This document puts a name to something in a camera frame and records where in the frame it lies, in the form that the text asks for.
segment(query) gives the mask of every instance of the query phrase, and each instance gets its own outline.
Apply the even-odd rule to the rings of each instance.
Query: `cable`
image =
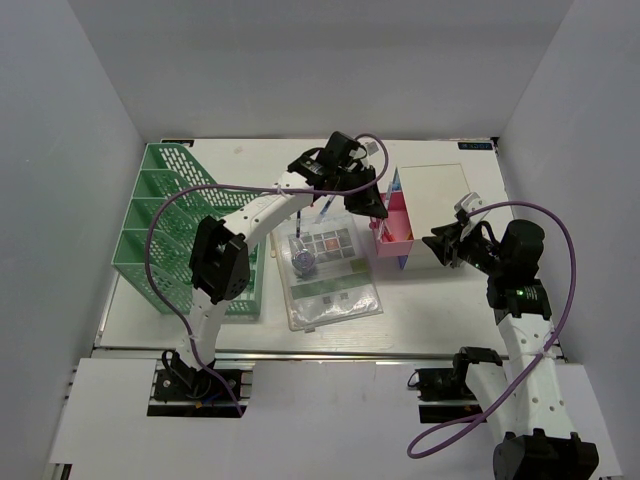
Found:
[[[209,377],[209,383],[207,384],[207,388],[205,388],[202,393],[200,395],[187,395],[185,394],[185,397],[187,397],[190,400],[200,400],[202,397],[204,397],[207,393],[209,393],[209,390],[211,390],[211,377]],[[198,392],[198,387],[200,385],[196,385],[194,391],[197,393]]]
[[[493,243],[496,247],[500,246],[500,242],[498,242],[498,240],[496,239],[496,236],[493,234],[493,228],[491,228],[491,225],[489,224],[489,222],[485,222],[484,220],[481,222],[478,222],[478,227],[484,227],[484,229],[487,231],[487,234],[489,235],[489,238],[491,239],[491,243]]]
[[[220,392],[218,393],[214,393],[213,395],[211,395],[210,397],[206,398],[205,400],[202,401],[203,405],[206,405],[207,403],[211,403],[213,402],[216,398],[218,398],[220,395],[222,395]]]
[[[167,350],[162,352],[162,356],[160,358],[162,359],[162,366],[167,371],[167,373],[170,373],[171,372],[171,366],[169,365],[169,360],[167,359]]]
[[[420,380],[416,381],[416,383],[411,383],[411,380],[417,375],[417,373],[418,371],[416,370],[411,374],[409,380],[407,380],[407,388],[416,388],[420,384]]]
[[[560,316],[560,321],[558,322],[558,326],[556,327],[556,330],[549,337],[549,340],[547,340],[547,342],[543,346],[543,351],[546,353],[549,351],[549,349],[553,346],[555,341],[560,336],[560,332],[562,332],[562,329],[564,328],[564,325],[565,323],[567,323],[567,319],[569,318],[569,312],[571,311],[571,305],[573,304],[573,297],[576,291],[576,251],[573,246],[573,240],[571,239],[569,230],[567,229],[567,226],[562,222],[562,220],[560,220],[560,218],[555,213],[551,212],[550,210],[547,210],[544,207],[541,207],[540,205],[536,205],[535,203],[521,202],[521,201],[494,203],[493,205],[487,205],[486,207],[479,208],[469,213],[467,216],[472,217],[474,215],[478,215],[483,212],[488,212],[489,210],[493,210],[495,208],[512,207],[512,206],[532,208],[534,210],[542,212],[545,215],[551,217],[551,219],[553,219],[558,224],[558,226],[560,227],[560,230],[562,230],[562,233],[564,234],[564,238],[567,241],[567,247],[569,248],[569,259],[571,263],[571,281],[569,284],[569,294],[567,295],[567,302],[565,303],[564,310],[562,311],[562,315]],[[538,365],[538,363],[540,363],[543,357],[544,355],[542,353],[538,353],[533,358],[531,363],[527,365],[527,367],[520,373],[520,375],[518,375],[515,378],[515,380],[513,380],[513,382],[511,382],[511,384],[509,384],[509,386],[504,391],[504,393],[495,402],[493,402],[491,406],[487,408],[486,411],[476,415],[471,415],[468,417],[452,420],[450,422],[442,423],[440,425],[431,427],[425,432],[422,432],[420,435],[414,438],[409,444],[409,446],[407,447],[407,455],[410,458],[414,458],[414,459],[425,458],[430,455],[433,455],[434,453],[439,452],[440,450],[444,450],[448,446],[456,443],[458,440],[460,440],[462,437],[467,435],[469,432],[475,429],[478,425],[484,422],[493,412],[495,412],[500,407],[500,405],[502,405],[513,394],[513,392],[524,381],[524,379],[527,378],[527,375],[529,375],[529,373],[531,373],[533,369],[536,368],[536,366]],[[452,425],[456,425],[458,423],[463,423],[463,422],[471,422],[471,423],[467,425],[465,428],[463,428],[462,430],[460,430],[458,433],[456,433],[455,435],[452,435],[447,440],[439,443],[435,447],[431,447],[423,452],[418,452],[418,453],[413,452],[413,449],[417,445],[417,443],[423,438],[425,438],[427,435],[437,430],[440,430],[442,428],[450,427]]]
[[[202,359],[200,358],[200,354],[198,353],[198,348],[196,346],[195,340],[193,339],[193,329],[189,324],[189,320],[187,320],[187,317],[185,317],[182,314],[182,312],[178,310],[178,308],[173,303],[171,303],[171,300],[169,300],[160,291],[160,289],[158,288],[158,285],[153,279],[153,275],[151,273],[151,240],[153,239],[153,232],[156,229],[156,226],[158,225],[158,220],[160,219],[160,215],[162,215],[162,212],[164,212],[167,209],[167,207],[169,207],[169,205],[171,205],[180,197],[183,197],[191,192],[195,192],[198,190],[215,190],[219,188],[224,188],[226,190],[272,193],[272,194],[278,194],[278,195],[281,193],[286,193],[286,194],[292,194],[292,195],[298,195],[298,194],[338,195],[341,197],[346,197],[348,195],[353,195],[355,193],[362,192],[363,190],[366,190],[367,188],[370,188],[374,186],[376,183],[378,183],[378,181],[380,181],[380,179],[382,179],[384,174],[387,172],[387,169],[389,168],[389,151],[387,150],[387,147],[382,142],[382,140],[380,140],[380,138],[378,138],[376,135],[372,133],[362,133],[357,137],[355,137],[356,140],[359,140],[361,138],[371,138],[376,143],[378,143],[378,145],[380,145],[380,148],[382,148],[382,152],[384,153],[384,166],[382,167],[382,171],[376,178],[374,178],[369,183],[366,183],[360,187],[352,188],[351,190],[345,190],[343,192],[337,192],[332,190],[314,190],[313,188],[269,188],[269,187],[265,188],[265,187],[248,187],[248,186],[241,186],[241,185],[228,185],[223,183],[195,185],[193,187],[185,188],[184,190],[178,193],[174,193],[169,198],[167,198],[165,202],[160,206],[160,208],[158,208],[158,211],[155,213],[155,215],[153,216],[153,219],[151,220],[151,224],[149,225],[149,231],[147,233],[147,240],[144,245],[144,271],[145,271],[145,274],[147,275],[147,281],[149,282],[149,286],[151,287],[151,290],[153,290],[153,292],[158,296],[158,298],[162,300],[162,302],[167,307],[169,307],[169,309],[173,313],[175,313],[178,316],[178,318],[180,319],[180,321],[184,325],[184,328],[187,331],[187,335],[189,337],[189,343],[191,346],[191,353],[193,353],[193,358],[196,360],[200,368],[202,368],[208,374],[213,375],[218,381],[220,381],[220,383],[222,383],[224,388],[229,393],[229,396],[231,397],[233,405],[236,407],[236,410],[238,411],[238,414],[241,417],[243,414],[242,407],[238,403],[238,399],[233,393],[233,389],[229,386],[226,380],[218,372],[216,372],[212,368],[209,368],[209,366],[207,366],[202,361]]]

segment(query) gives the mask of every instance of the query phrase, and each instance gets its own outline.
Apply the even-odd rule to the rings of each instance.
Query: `pink container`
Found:
[[[380,220],[372,218],[369,227],[373,231],[373,238],[376,244],[376,252],[379,257],[401,257],[409,255],[413,245],[411,235],[411,223],[407,214],[407,205],[404,202],[402,192],[393,192],[389,203],[389,218],[385,220],[387,231],[393,236],[390,241],[388,235],[383,235],[378,241],[378,229]]]

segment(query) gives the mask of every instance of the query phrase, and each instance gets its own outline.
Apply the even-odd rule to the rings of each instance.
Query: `green plastic basket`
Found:
[[[185,188],[216,183],[183,145],[149,144],[133,191],[113,265],[161,313],[169,308],[151,290],[144,271],[144,245],[151,219],[166,198]],[[162,214],[151,243],[151,272],[160,291],[183,313],[191,309],[189,258],[200,221],[243,207],[256,194],[227,190],[192,192]],[[260,314],[266,242],[249,256],[251,280],[227,309],[228,315]]]

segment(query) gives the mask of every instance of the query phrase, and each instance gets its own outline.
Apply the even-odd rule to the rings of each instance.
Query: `white enclosure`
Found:
[[[41,477],[144,141],[333,130],[501,137],[509,197],[574,235],[562,345],[586,367],[623,471],[640,476],[638,25],[637,0],[3,2],[0,477]],[[541,222],[559,312],[568,259]]]

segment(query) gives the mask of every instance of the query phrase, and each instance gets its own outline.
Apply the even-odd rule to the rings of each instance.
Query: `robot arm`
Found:
[[[334,132],[323,148],[304,152],[292,162],[275,185],[284,189],[347,191],[369,184],[375,169],[358,158],[364,147]],[[250,280],[249,253],[275,227],[313,203],[313,193],[261,195],[240,210],[216,220],[200,222],[189,267],[193,272],[193,306],[188,316],[199,357],[205,364],[215,360],[215,344],[229,303],[244,291]],[[376,184],[345,197],[347,211],[386,218]],[[203,373],[185,334],[167,365],[186,390],[196,388]]]
[[[551,307],[536,277],[544,231],[527,220],[509,223],[500,242],[484,215],[468,217],[483,206],[471,193],[455,206],[458,221],[432,230],[422,240],[440,262],[463,261],[488,275],[487,300],[507,347],[513,378],[522,374],[551,336]],[[489,239],[482,234],[486,228]],[[507,390],[498,354],[465,347],[454,358],[452,383],[471,390],[483,411]],[[598,465],[596,446],[580,440],[569,418],[558,383],[555,360],[544,355],[538,365],[487,419],[495,443],[496,478],[588,479]]]

